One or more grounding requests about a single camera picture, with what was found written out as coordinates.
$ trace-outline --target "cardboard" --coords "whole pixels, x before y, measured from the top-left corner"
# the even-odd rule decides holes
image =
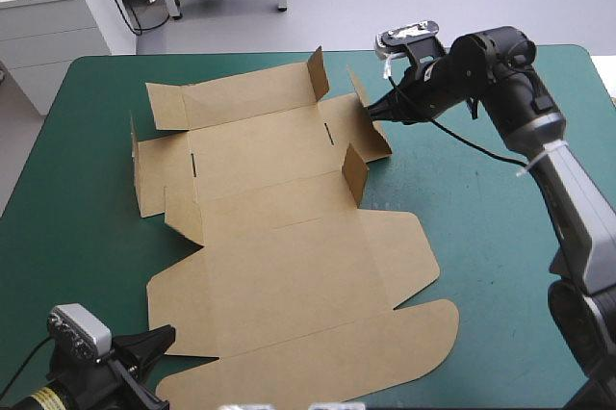
[[[177,328],[169,353],[220,357],[163,381],[174,408],[307,408],[416,379],[449,353],[450,302],[394,311],[439,268],[414,215],[358,209],[366,162],[392,150],[350,77],[354,93],[321,100],[318,49],[305,63],[147,85],[157,128],[181,132],[138,141],[132,127],[141,215],[165,213],[204,246],[149,282],[150,326]]]
[[[154,276],[150,327],[177,328],[169,353],[229,357],[390,311],[438,274],[410,213],[330,214],[212,243]]]
[[[417,379],[449,354],[458,312],[438,300],[200,366],[163,379],[174,409],[270,403],[305,410]]]
[[[157,129],[189,130],[314,105],[329,91],[321,48],[286,64],[197,85],[146,84]]]
[[[266,85],[254,86],[264,79]],[[236,86],[244,98],[235,98]],[[293,89],[300,96],[288,98]],[[348,186],[339,177],[343,162],[357,206],[366,167],[347,164],[349,144],[356,163],[387,157],[391,149],[363,110],[364,96],[318,103],[327,89],[320,50],[308,63],[199,85],[148,84],[157,127],[207,126],[137,142],[141,215],[166,213],[168,225],[199,244],[226,238],[234,228],[248,232],[318,218],[347,208]]]

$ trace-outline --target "green mat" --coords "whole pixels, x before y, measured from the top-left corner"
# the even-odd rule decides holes
[[[68,71],[5,215],[0,219],[0,383],[45,335],[49,309],[81,302],[115,334],[147,327],[145,284],[197,250],[163,223],[141,219],[133,189],[129,113],[143,139],[161,136],[144,82],[194,83],[305,60],[308,54],[96,57]],[[332,91],[352,91],[350,65],[375,99],[387,82],[373,52],[325,54]],[[569,120],[567,140],[616,203],[616,113],[585,50],[540,47],[537,69]],[[402,63],[395,66],[399,78]],[[484,112],[458,106],[442,122],[504,152]],[[547,288],[556,239],[541,195],[515,167],[494,162],[430,125],[385,124],[394,156],[371,164],[363,208],[418,215],[442,275],[410,300],[453,300],[456,345],[435,372],[365,397],[381,406],[561,405],[583,375],[554,326]],[[7,402],[44,383],[50,346]],[[203,363],[166,357],[152,377]]]

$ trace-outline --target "cardboard flap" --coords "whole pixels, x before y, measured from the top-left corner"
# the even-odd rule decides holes
[[[314,105],[329,91],[319,48],[306,62],[186,86],[147,83],[158,129],[187,130]]]
[[[327,80],[327,73],[325,72],[325,64],[323,62],[323,50],[320,46],[310,56],[306,64],[308,65],[315,98],[316,100],[321,100],[329,92],[329,81]]]
[[[201,208],[191,194],[165,188],[165,224],[187,239],[205,244]]]
[[[356,207],[347,180],[332,171],[205,201],[204,235],[207,243],[217,243]]]
[[[137,128],[135,127],[135,120],[133,115],[131,118],[131,148],[133,153],[133,180],[135,184],[135,194],[137,196],[137,205],[141,212],[141,172],[139,163],[139,141],[137,137]]]
[[[182,88],[145,83],[156,129],[182,131],[190,129]]]
[[[440,299],[168,376],[157,395],[175,410],[245,402],[305,410],[315,401],[355,399],[434,370],[458,323],[453,303]]]
[[[211,312],[211,303],[199,302],[198,306],[196,306],[197,308],[193,309],[192,305],[187,304],[189,299],[186,297],[186,292],[190,288],[198,289],[203,299],[210,299],[212,297],[210,284],[208,283],[211,273],[201,261],[201,257],[206,256],[205,248],[200,249],[189,258],[155,275],[150,280],[147,284],[148,318],[150,325],[152,325],[159,321],[159,313],[186,312],[186,317],[190,317],[192,324],[200,325],[200,328],[195,330],[194,328],[185,327],[186,324],[180,326],[173,323],[175,327],[175,342],[180,342],[186,350],[199,350],[200,353],[197,355],[202,357],[218,357],[218,331]],[[179,284],[169,284],[168,290],[165,290],[162,289],[163,287],[158,286],[156,280],[167,278],[166,273],[170,270],[181,271],[182,280]],[[162,323],[158,323],[158,326],[168,323],[169,321],[163,320]]]
[[[182,332],[169,353],[229,357],[387,311],[438,272],[404,215],[354,210],[208,243],[150,280],[150,327]]]
[[[353,85],[353,88],[355,89],[355,93],[359,97],[359,101],[362,103],[364,107],[368,107],[371,104],[371,102],[370,102],[370,98],[368,97],[368,93],[366,92],[366,87],[361,82],[359,77],[353,72],[353,70],[350,69],[349,66],[346,68],[346,71],[348,72],[348,77],[350,78],[350,82]]]
[[[355,199],[355,204],[359,206],[364,196],[366,181],[368,181],[368,167],[352,145],[349,145],[346,149],[343,175]]]
[[[166,190],[181,191],[196,200],[188,133],[139,142],[138,150],[143,218],[165,211]]]
[[[434,282],[441,271],[420,221],[412,213],[359,213],[390,308]]]
[[[392,154],[387,140],[375,129],[356,93],[322,100],[319,110],[341,156],[350,143],[367,163]]]

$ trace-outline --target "yellow label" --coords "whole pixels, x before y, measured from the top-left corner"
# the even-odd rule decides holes
[[[30,396],[36,400],[43,410],[66,410],[62,399],[48,387],[40,388]]]

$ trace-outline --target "white desk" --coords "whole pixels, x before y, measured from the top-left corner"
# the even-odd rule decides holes
[[[136,46],[113,0],[0,0],[0,59],[42,115],[72,61]]]

